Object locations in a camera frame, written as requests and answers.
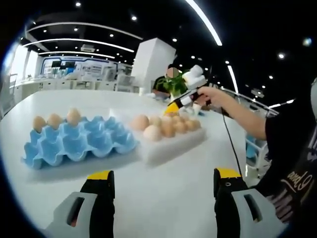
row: white table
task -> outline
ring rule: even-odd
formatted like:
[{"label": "white table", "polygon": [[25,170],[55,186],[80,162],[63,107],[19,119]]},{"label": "white table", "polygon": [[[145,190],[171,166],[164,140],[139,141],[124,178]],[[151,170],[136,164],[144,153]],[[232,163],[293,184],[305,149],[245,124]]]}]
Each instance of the white table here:
[{"label": "white table", "polygon": [[[161,166],[149,168],[135,154],[91,159],[65,167],[34,171],[21,162],[34,116],[66,115],[70,107],[83,115],[107,116],[109,108],[147,110],[164,107],[132,93],[55,90],[40,91],[17,104],[0,122],[0,149],[10,184],[21,207],[38,228],[53,220],[53,211],[71,192],[79,191],[96,171],[114,170],[115,238],[216,237],[213,170],[237,170],[234,153],[222,120],[215,112],[201,117],[208,140]],[[242,173],[245,173],[245,132],[226,119]]]}]

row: yellow part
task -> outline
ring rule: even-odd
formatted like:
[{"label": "yellow part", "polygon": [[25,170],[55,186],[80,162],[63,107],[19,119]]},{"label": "yellow part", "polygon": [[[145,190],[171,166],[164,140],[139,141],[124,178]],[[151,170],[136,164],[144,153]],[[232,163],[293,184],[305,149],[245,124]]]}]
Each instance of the yellow part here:
[{"label": "yellow part", "polygon": [[111,171],[103,171],[103,172],[97,172],[97,173],[94,173],[90,176],[88,176],[87,179],[94,179],[94,180],[107,180],[108,179],[108,174],[110,173]]},{"label": "yellow part", "polygon": [[227,168],[216,168],[216,169],[219,171],[221,179],[241,177],[241,175],[233,169],[227,169]]},{"label": "yellow part", "polygon": [[168,113],[176,113],[178,112],[179,108],[177,106],[176,103],[171,103],[170,105],[168,105],[164,115],[168,114]]}]

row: white egg tray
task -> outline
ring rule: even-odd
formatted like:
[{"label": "white egg tray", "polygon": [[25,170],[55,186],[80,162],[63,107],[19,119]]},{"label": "white egg tray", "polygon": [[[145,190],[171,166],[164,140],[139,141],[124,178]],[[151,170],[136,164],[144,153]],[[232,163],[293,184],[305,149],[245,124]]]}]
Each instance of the white egg tray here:
[{"label": "white egg tray", "polygon": [[[123,112],[119,110],[112,110],[111,116],[115,116],[117,120],[120,120],[125,124],[126,128],[132,131],[134,137],[140,141],[140,144],[136,148],[137,153],[140,155],[143,161],[149,165],[160,165],[167,161],[170,161],[182,154],[190,151],[206,139],[206,130],[200,128],[196,131],[188,131],[186,134],[176,133],[173,138],[163,137],[160,141],[149,141],[143,136],[143,131],[135,131],[129,127],[130,121],[137,115],[142,114],[138,112]],[[147,116],[159,116],[159,114],[147,114]]]}]

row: blue egg tray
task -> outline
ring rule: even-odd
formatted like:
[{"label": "blue egg tray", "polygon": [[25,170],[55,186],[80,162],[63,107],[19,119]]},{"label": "blue egg tray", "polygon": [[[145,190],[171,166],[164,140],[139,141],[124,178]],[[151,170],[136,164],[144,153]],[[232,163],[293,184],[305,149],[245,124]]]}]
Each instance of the blue egg tray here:
[{"label": "blue egg tray", "polygon": [[94,117],[92,121],[83,117],[77,126],[64,120],[57,130],[47,125],[41,133],[32,130],[30,137],[31,142],[24,145],[23,161],[34,169],[40,169],[43,163],[59,166],[64,157],[82,161],[89,151],[98,158],[106,157],[111,151],[127,154],[138,144],[133,134],[114,117],[108,120]]}]

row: black ceiling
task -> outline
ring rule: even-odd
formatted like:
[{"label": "black ceiling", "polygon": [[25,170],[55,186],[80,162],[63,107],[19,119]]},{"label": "black ceiling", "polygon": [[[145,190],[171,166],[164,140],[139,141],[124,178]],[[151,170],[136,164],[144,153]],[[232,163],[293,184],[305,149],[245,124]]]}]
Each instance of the black ceiling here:
[{"label": "black ceiling", "polygon": [[[174,63],[183,65],[180,70],[194,64],[203,68],[212,66],[210,78],[234,90],[225,64],[226,60],[230,61],[239,92],[253,98],[251,90],[259,88],[265,96],[258,100],[266,105],[293,99],[317,75],[317,28],[313,1],[195,0],[214,26],[222,46],[216,44],[185,0],[80,2],[79,8],[75,6],[75,1],[66,0],[62,4],[42,6],[40,12],[32,16],[28,29],[54,22],[89,22],[117,28],[143,40],[113,30],[81,25],[49,26],[30,31],[30,34],[37,40],[80,38],[126,47],[135,52],[95,45],[99,49],[96,53],[116,56],[115,61],[127,60],[128,64],[133,63],[140,42],[158,37],[176,48]],[[137,21],[132,21],[132,16],[136,16]],[[307,37],[312,39],[309,47],[302,44]],[[49,51],[56,51],[56,46],[59,51],[77,51],[82,43],[59,41],[43,43],[43,46]],[[285,53],[284,60],[277,57],[279,52]]]}]

